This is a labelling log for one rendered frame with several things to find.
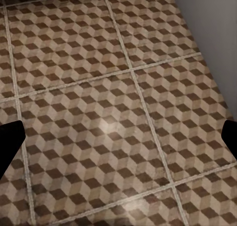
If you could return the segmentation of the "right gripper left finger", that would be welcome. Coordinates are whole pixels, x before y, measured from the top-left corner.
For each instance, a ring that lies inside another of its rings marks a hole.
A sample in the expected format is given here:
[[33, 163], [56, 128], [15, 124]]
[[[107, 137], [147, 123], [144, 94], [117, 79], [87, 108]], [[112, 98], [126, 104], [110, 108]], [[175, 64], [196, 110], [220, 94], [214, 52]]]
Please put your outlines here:
[[25, 138], [21, 120], [0, 126], [0, 180]]

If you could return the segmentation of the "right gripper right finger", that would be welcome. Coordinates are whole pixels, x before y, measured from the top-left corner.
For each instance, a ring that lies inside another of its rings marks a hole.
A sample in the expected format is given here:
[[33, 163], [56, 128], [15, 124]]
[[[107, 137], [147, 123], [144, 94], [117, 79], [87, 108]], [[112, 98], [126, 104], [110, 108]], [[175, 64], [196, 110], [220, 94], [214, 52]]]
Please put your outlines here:
[[237, 122], [226, 120], [221, 137], [237, 160]]

